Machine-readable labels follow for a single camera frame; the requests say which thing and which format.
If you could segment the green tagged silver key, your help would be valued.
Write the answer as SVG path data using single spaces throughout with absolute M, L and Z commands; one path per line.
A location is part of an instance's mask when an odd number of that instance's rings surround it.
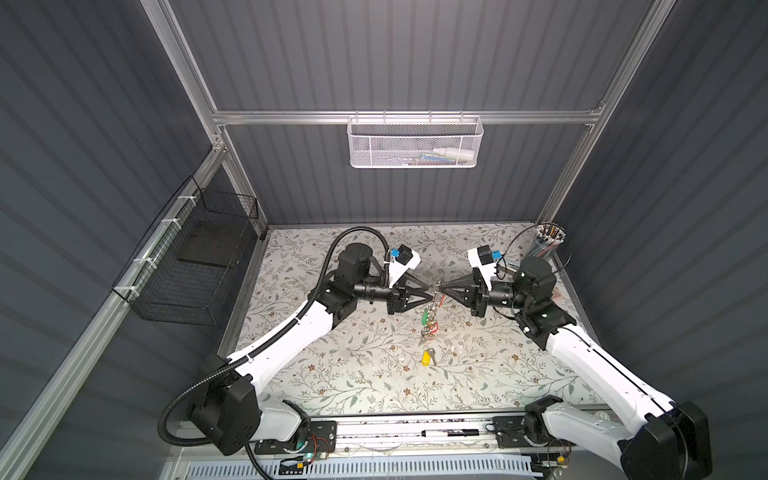
M 436 311 L 437 308 L 435 306 L 429 306 L 427 307 L 421 317 L 421 321 L 423 325 L 427 325 L 430 323 L 433 323 L 436 321 Z

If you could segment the large metal keyring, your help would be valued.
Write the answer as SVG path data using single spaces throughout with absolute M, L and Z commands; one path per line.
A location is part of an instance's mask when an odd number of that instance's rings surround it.
M 426 307 L 422 315 L 421 337 L 423 340 L 429 340 L 435 337 L 439 331 L 439 322 L 437 320 L 438 311 L 442 307 L 446 295 L 441 292 L 442 282 L 438 281 L 434 286 L 434 294 L 431 302 Z

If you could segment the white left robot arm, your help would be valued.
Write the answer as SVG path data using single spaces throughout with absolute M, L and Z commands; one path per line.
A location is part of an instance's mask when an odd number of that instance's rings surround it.
M 296 403 L 259 403 L 274 376 L 315 340 L 330 333 L 357 308 L 360 300 L 381 301 L 387 312 L 403 313 L 431 302 L 428 285 L 407 273 L 392 287 L 377 282 L 324 278 L 317 297 L 302 305 L 262 339 L 220 361 L 230 370 L 206 381 L 190 398 L 188 415 L 205 440 L 221 454 L 232 455 L 254 441 L 282 443 L 302 450 L 310 437 L 310 416 Z

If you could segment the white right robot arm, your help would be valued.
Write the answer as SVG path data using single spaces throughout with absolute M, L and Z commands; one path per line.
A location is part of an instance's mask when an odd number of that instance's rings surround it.
M 524 335 L 584 380 L 617 415 L 600 420 L 548 394 L 529 403 L 521 422 L 533 446 L 576 444 L 611 462 L 629 479 L 704 479 L 714 470 L 709 422 L 691 402 L 653 388 L 601 346 L 552 299 L 553 281 L 518 270 L 511 281 L 484 278 L 475 268 L 440 292 L 481 317 L 507 307 Z

